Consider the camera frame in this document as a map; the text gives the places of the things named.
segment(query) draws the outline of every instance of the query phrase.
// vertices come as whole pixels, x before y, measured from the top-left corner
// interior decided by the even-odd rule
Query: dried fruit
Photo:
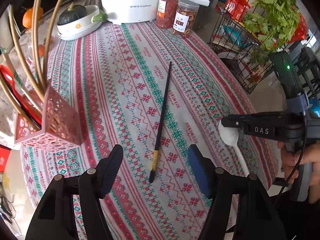
[[[156,26],[158,28],[169,29],[173,26],[176,16],[178,0],[161,0],[166,1],[164,14],[157,14]]]
[[[172,33],[173,34],[180,34],[182,35],[183,37],[188,37],[190,36],[191,34],[191,29],[193,27],[193,24],[195,22],[195,18],[196,18],[196,15],[197,15],[197,11],[190,11],[188,9],[184,9],[184,8],[181,8],[181,7],[177,7],[177,10],[176,10],[177,13],[179,14],[182,14],[183,16],[188,16],[188,22],[187,22],[187,25],[186,25],[186,29],[184,32],[180,32],[178,30],[175,30],[174,28],[172,28]]]

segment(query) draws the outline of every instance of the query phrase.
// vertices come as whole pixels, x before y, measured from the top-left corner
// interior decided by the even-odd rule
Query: pumpkin
[[[79,20],[87,15],[87,9],[82,5],[74,5],[71,3],[59,17],[58,25],[65,25]]]
[[[43,9],[40,7],[38,11],[38,20],[43,16]],[[22,18],[22,25],[26,28],[31,28],[32,25],[32,8],[28,9]]]

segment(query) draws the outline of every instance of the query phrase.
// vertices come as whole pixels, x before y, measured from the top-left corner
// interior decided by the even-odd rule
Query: pink utensil holder
[[[30,90],[29,94],[42,105],[34,90]],[[15,144],[22,143],[52,153],[81,146],[79,114],[51,86],[45,92],[42,109],[42,129],[39,131],[28,125],[20,114],[17,115]]]

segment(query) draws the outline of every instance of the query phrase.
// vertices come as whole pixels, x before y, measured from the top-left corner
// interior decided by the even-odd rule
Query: white bowl
[[[92,18],[100,14],[99,7],[97,5],[87,5],[85,7],[88,12],[87,16],[71,23],[57,25],[60,34],[68,36],[77,34],[92,24]]]
[[[78,31],[77,33],[65,34],[65,35],[58,33],[58,36],[60,39],[62,39],[64,41],[73,41],[73,40],[82,38],[82,37],[94,32],[96,29],[98,29],[101,26],[101,24],[102,24],[102,22],[95,22],[95,23],[92,23],[91,25],[87,26],[85,29]]]

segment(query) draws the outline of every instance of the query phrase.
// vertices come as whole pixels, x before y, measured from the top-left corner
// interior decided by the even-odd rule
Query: white spoon
[[[247,177],[250,172],[247,166],[247,163],[245,162],[242,153],[238,147],[238,138],[239,138],[239,132],[238,132],[238,128],[233,128],[233,127],[224,127],[221,123],[221,120],[219,122],[218,125],[218,130],[219,130],[219,134],[221,137],[221,140],[226,144],[229,145],[231,147],[233,147],[235,149],[235,152],[238,156],[238,159],[240,161],[240,164],[243,168],[244,174]]]

